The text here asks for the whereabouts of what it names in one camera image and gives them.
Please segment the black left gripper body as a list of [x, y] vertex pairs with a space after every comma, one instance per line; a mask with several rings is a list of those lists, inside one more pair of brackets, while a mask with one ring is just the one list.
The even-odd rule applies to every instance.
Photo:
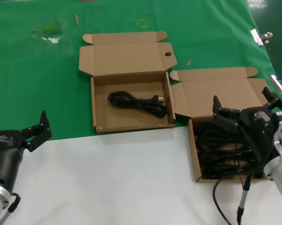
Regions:
[[28, 137], [19, 130], [0, 130], [0, 186], [13, 188]]

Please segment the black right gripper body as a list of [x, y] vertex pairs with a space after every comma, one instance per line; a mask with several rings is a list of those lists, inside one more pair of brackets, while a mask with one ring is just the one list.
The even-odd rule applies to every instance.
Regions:
[[238, 119], [240, 130], [248, 140], [257, 160], [263, 165], [278, 159], [274, 147], [277, 124], [272, 118], [274, 107], [258, 106], [243, 109]]

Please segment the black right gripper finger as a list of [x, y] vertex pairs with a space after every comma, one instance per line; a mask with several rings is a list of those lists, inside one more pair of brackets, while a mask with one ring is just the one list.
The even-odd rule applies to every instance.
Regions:
[[277, 93], [272, 92], [268, 87], [264, 87], [262, 94], [267, 100], [267, 103], [263, 105], [264, 108], [269, 110], [279, 108], [282, 111], [282, 98]]
[[240, 110], [222, 107], [217, 96], [213, 97], [214, 123], [224, 130], [237, 134], [239, 129], [238, 119]]

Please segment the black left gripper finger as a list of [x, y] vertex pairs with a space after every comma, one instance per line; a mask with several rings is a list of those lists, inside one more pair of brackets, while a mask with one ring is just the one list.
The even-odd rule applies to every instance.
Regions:
[[46, 116], [46, 112], [41, 112], [40, 123], [21, 131], [25, 141], [23, 145], [29, 152], [33, 152], [52, 137], [50, 123]]

